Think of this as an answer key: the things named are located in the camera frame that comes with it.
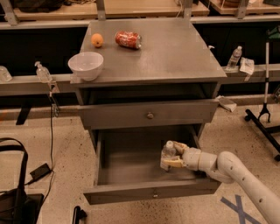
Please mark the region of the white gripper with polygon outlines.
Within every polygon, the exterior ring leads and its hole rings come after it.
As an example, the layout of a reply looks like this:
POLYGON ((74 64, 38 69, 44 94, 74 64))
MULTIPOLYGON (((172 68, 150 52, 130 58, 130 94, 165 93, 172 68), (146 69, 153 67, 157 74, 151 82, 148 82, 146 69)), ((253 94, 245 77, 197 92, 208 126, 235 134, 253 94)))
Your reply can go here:
POLYGON ((179 157, 164 158, 162 162, 170 167, 182 168, 186 167, 189 170, 197 171, 199 169, 199 160, 201 150, 189 148, 185 143, 173 142, 174 148, 178 154, 182 154, 183 160, 179 157))

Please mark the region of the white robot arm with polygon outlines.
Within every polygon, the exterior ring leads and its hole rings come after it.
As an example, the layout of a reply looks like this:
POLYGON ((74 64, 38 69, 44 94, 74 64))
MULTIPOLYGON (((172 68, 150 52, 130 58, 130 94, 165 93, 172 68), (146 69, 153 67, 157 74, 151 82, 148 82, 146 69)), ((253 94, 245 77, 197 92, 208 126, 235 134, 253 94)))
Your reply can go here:
POLYGON ((160 167, 166 171, 171 167, 202 171, 222 183, 236 182, 269 224, 280 224, 280 198, 232 152, 215 155, 184 143, 168 141, 161 151, 160 167))

